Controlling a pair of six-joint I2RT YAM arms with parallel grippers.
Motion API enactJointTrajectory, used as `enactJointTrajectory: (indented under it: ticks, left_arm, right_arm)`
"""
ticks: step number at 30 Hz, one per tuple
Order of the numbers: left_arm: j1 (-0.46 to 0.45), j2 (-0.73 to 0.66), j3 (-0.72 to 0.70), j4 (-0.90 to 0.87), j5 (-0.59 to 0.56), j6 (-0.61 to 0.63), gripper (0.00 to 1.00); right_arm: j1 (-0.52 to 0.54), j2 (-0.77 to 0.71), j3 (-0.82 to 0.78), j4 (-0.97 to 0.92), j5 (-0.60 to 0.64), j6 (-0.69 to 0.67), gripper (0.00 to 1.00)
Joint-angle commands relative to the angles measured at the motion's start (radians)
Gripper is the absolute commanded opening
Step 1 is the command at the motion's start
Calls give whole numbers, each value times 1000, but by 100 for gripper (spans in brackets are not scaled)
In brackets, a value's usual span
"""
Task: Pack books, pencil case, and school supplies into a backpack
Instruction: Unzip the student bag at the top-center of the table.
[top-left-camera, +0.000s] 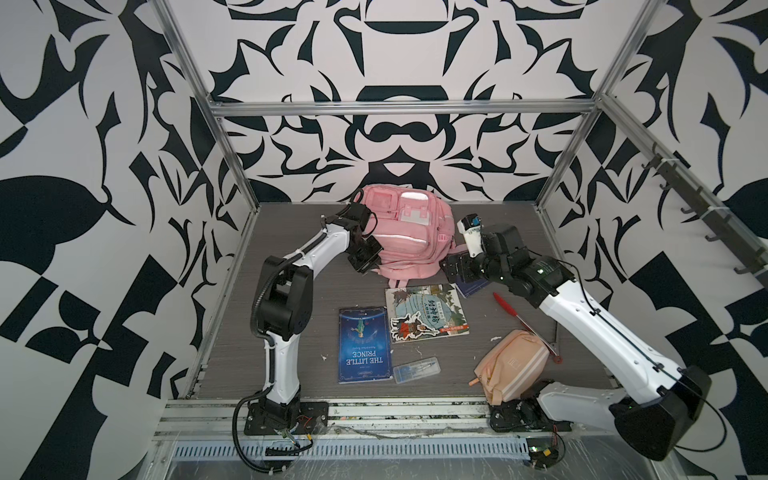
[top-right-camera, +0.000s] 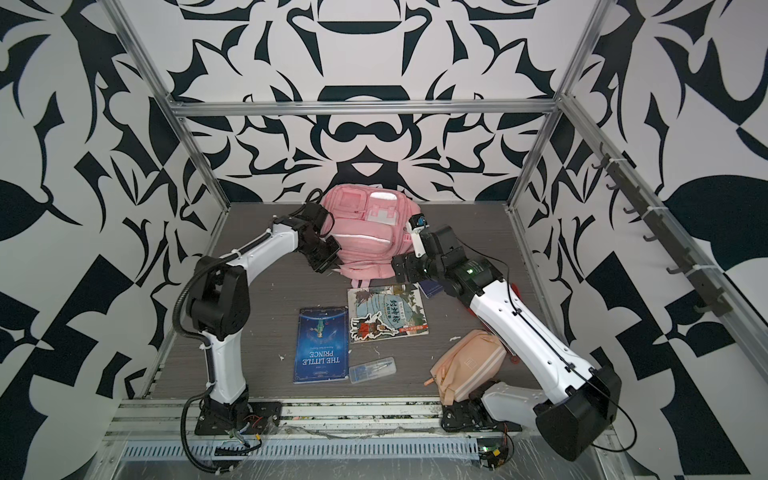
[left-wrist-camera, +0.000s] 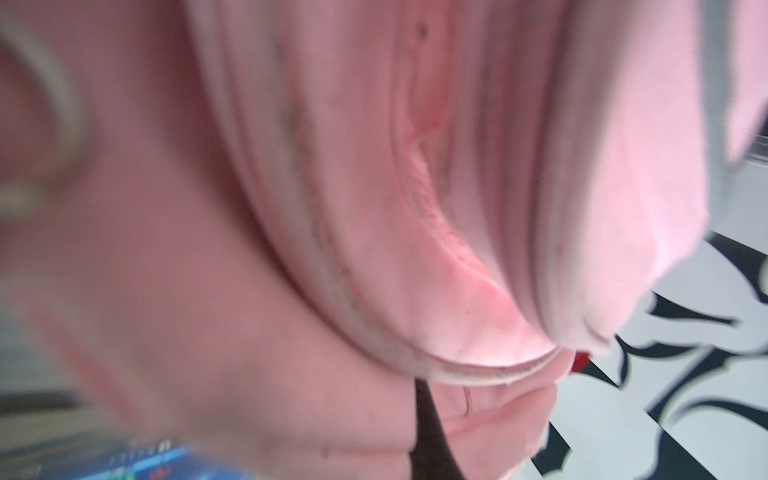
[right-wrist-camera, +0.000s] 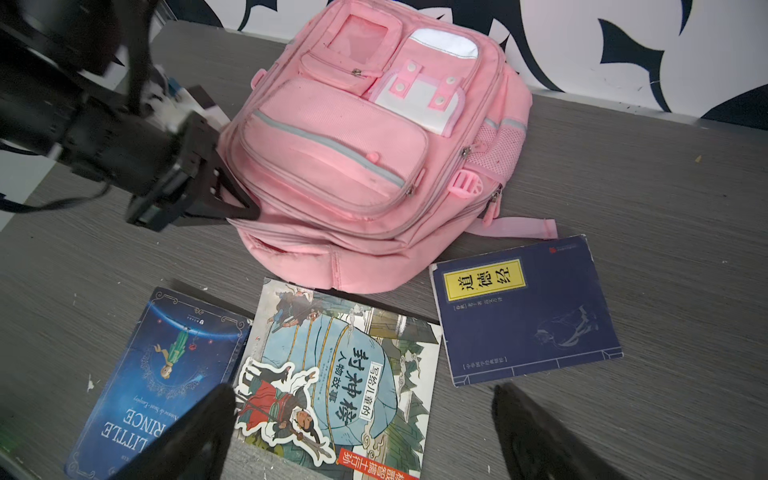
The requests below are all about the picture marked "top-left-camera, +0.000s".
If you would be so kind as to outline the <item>pink school backpack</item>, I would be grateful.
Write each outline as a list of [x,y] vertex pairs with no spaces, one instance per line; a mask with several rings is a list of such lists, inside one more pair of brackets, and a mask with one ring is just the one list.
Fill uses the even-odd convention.
[[450,205],[432,192],[375,184],[359,189],[351,200],[363,204],[373,216],[374,225],[365,232],[382,247],[375,271],[391,288],[431,278],[444,258],[467,251],[454,238]]

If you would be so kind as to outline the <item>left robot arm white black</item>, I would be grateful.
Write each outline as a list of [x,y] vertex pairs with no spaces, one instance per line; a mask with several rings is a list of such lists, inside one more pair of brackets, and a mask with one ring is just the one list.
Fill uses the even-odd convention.
[[299,340],[312,317],[314,280],[342,254],[361,274],[377,267],[383,250],[373,234],[377,223],[367,206],[349,203],[323,216],[319,231],[296,250],[264,261],[249,323],[264,341],[268,402],[287,407],[300,398]]

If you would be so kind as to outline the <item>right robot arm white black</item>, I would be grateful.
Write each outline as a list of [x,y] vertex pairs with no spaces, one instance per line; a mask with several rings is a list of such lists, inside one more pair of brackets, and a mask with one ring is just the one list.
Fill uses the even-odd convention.
[[708,374],[683,368],[644,342],[587,292],[574,265],[530,251],[516,227],[485,227],[471,214],[457,229],[464,243],[443,261],[449,279],[506,287],[564,327],[619,383],[615,389],[543,386],[533,397],[550,420],[615,433],[654,461],[678,447],[706,404]]

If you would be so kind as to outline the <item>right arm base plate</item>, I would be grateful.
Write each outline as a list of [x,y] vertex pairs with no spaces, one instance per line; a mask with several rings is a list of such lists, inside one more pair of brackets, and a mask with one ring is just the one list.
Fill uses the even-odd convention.
[[489,406],[489,425],[497,433],[570,432],[568,421],[550,419],[535,400],[518,399]]

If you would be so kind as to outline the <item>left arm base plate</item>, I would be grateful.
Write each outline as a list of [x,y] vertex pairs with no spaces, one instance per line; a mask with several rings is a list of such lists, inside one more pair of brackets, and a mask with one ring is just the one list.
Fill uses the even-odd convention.
[[265,436],[288,431],[291,434],[315,434],[327,426],[328,402],[295,400],[278,404],[261,399],[248,405],[243,433],[246,436]]

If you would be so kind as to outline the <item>blue Little Prince book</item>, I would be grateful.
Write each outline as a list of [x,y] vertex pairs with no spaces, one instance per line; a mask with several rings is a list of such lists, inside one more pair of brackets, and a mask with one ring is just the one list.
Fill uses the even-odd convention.
[[338,382],[390,380],[390,327],[385,307],[339,310]]

